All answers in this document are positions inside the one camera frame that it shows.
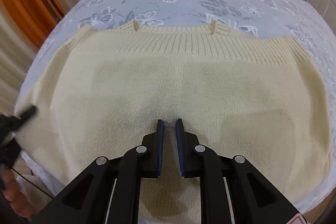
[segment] orange curtain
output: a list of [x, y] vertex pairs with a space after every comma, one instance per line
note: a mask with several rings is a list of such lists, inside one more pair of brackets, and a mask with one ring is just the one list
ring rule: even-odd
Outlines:
[[2, 0], [23, 33], [40, 48], [65, 11], [57, 0]]

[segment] silver bolt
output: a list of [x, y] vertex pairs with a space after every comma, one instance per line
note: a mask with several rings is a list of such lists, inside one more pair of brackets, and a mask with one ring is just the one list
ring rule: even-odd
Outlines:
[[204, 152], [205, 151], [205, 147], [203, 145], [196, 145], [195, 146], [195, 150], [197, 152]]
[[136, 151], [138, 153], [145, 153], [147, 151], [147, 147], [140, 145], [136, 148]]
[[107, 162], [106, 158], [105, 157], [99, 157], [97, 160], [96, 160], [96, 164], [98, 165], [103, 165]]
[[243, 156], [236, 156], [235, 161], [239, 164], [243, 164], [245, 162], [245, 158]]

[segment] blue bedsheet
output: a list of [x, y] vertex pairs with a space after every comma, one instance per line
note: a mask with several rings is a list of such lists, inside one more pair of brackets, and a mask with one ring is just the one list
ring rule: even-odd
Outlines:
[[[81, 0], [43, 44], [18, 100], [42, 75], [56, 50], [80, 27], [89, 24], [98, 30], [114, 29], [133, 19], [151, 26], [192, 26], [218, 19], [260, 38], [294, 36], [313, 56], [325, 81], [333, 145], [333, 163], [328, 179], [295, 206], [306, 212], [335, 188], [336, 37], [317, 11], [304, 0]], [[52, 183], [52, 178], [46, 177], [47, 183]]]

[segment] finger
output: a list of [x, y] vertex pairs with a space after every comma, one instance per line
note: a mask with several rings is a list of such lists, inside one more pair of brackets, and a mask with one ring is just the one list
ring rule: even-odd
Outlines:
[[23, 210], [20, 213], [18, 213], [19, 216], [24, 218], [30, 218], [34, 214], [35, 210], [30, 203], [26, 203], [26, 206], [23, 208]]
[[10, 203], [10, 206], [17, 214], [21, 213], [27, 205], [29, 205], [27, 198], [22, 193], [18, 195], [14, 202]]
[[7, 201], [13, 202], [20, 195], [20, 186], [16, 180], [7, 183], [6, 190], [3, 190], [3, 195]]
[[14, 174], [11, 170], [9, 169], [6, 169], [3, 174], [2, 174], [2, 179], [5, 181], [5, 182], [12, 182], [13, 180], [15, 180], [15, 177], [14, 177]]

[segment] knit sweater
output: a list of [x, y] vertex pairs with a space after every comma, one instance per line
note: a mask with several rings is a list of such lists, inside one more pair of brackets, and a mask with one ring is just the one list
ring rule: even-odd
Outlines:
[[174, 124], [218, 155], [244, 155], [290, 201], [328, 175], [324, 83], [292, 37], [257, 39], [216, 21], [196, 27], [86, 26], [54, 55], [16, 108], [39, 108], [18, 134], [63, 184], [116, 158], [165, 122], [163, 170], [143, 179], [139, 217], [200, 223], [198, 179], [180, 176]]

